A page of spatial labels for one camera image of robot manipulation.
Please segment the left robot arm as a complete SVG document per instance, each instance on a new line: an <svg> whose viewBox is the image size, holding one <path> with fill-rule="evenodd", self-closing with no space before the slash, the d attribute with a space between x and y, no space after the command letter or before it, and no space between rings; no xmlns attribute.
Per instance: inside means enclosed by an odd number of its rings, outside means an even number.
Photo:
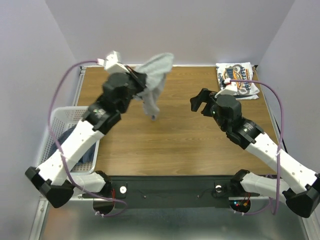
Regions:
<svg viewBox="0 0 320 240"><path fill-rule="evenodd" d="M132 69L112 73L102 85L102 94L88 106L68 138L38 167L29 167L25 175L54 208L60 208L73 196L87 193L95 198L111 193L109 177L102 171L72 177L70 171L81 157L121 120L134 96L147 87L147 74Z"/></svg>

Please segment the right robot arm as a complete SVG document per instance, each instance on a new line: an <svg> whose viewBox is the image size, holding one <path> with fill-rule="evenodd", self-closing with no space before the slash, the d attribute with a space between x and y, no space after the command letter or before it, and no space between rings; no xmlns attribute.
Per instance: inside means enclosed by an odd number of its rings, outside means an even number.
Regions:
<svg viewBox="0 0 320 240"><path fill-rule="evenodd" d="M226 137L276 171L274 179L239 170L230 181L231 192L244 192L279 200L296 215L309 218L320 203L320 175L295 160L254 121L243 117L242 105L232 95L203 88L190 99L190 109L215 120Z"/></svg>

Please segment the grey tank top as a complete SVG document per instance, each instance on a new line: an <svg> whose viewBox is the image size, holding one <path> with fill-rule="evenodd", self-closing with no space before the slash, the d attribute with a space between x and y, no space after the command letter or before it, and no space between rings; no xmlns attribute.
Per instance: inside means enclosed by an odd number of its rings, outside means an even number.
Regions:
<svg viewBox="0 0 320 240"><path fill-rule="evenodd" d="M143 102L144 113L152 120L155 120L159 115L160 109L157 106L157 101L164 91L167 74L171 72L173 62L174 55L165 52L151 57L134 69L138 73L146 74L146 88L134 96L134 99Z"/></svg>

